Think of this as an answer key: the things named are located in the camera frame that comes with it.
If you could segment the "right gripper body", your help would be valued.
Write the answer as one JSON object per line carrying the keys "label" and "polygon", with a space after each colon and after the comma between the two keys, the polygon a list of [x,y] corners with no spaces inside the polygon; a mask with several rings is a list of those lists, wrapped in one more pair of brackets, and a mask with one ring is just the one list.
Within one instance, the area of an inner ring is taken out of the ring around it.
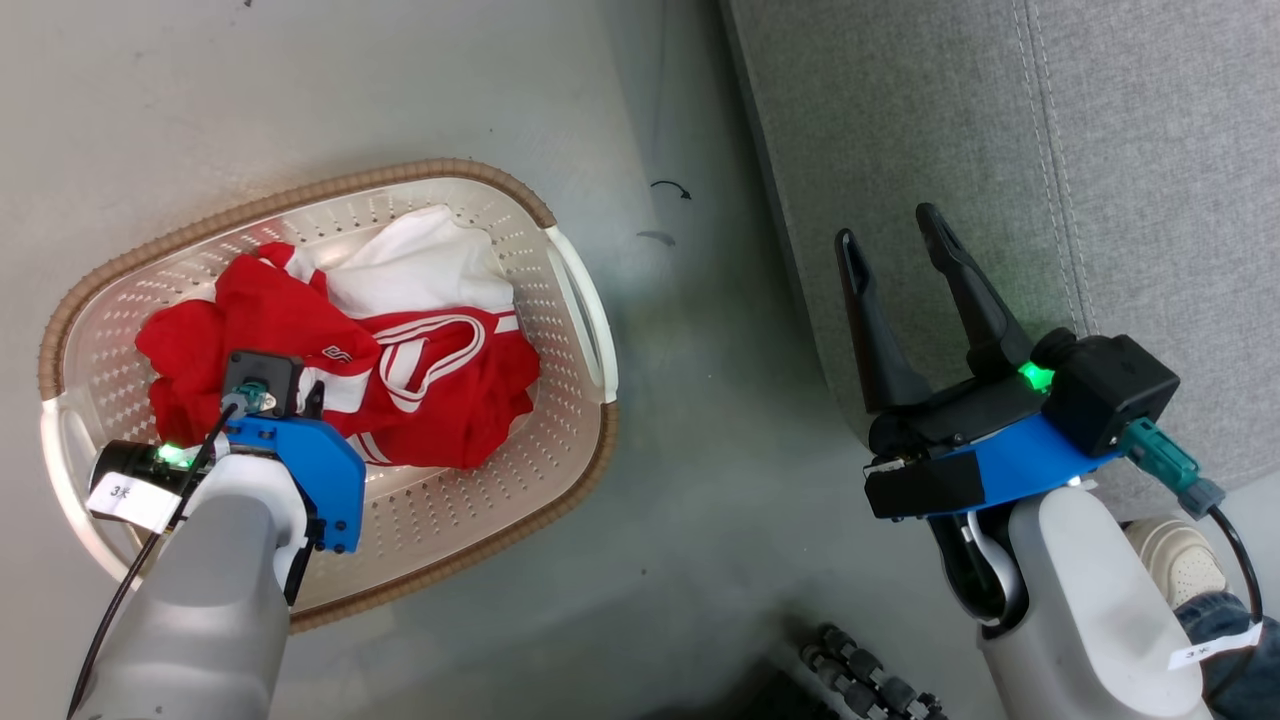
{"label": "right gripper body", "polygon": [[1117,459],[1076,448],[1041,413],[1023,375],[966,380],[928,404],[881,414],[864,491],[876,518],[932,518],[1016,502]]}

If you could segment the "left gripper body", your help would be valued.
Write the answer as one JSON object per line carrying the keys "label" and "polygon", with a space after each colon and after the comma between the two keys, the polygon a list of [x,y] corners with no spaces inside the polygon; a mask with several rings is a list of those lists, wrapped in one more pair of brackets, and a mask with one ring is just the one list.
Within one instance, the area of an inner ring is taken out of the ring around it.
{"label": "left gripper body", "polygon": [[353,553],[365,505],[366,466],[330,425],[300,416],[233,419],[212,437],[204,461],[197,446],[109,442],[90,477],[90,512],[140,530],[174,529],[218,489],[297,493],[316,548]]}

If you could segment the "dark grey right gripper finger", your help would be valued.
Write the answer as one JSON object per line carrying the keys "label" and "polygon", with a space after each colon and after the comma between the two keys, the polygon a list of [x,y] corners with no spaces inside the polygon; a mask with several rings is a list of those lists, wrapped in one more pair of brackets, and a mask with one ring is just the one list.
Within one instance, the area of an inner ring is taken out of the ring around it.
{"label": "dark grey right gripper finger", "polygon": [[957,309],[970,372],[983,380],[1018,374],[1030,360],[1032,342],[1027,332],[940,209],[920,202],[915,218],[931,264],[945,277]]}
{"label": "dark grey right gripper finger", "polygon": [[876,275],[849,228],[836,234],[835,251],[867,411],[877,414],[928,401],[933,389],[902,352],[884,314]]}

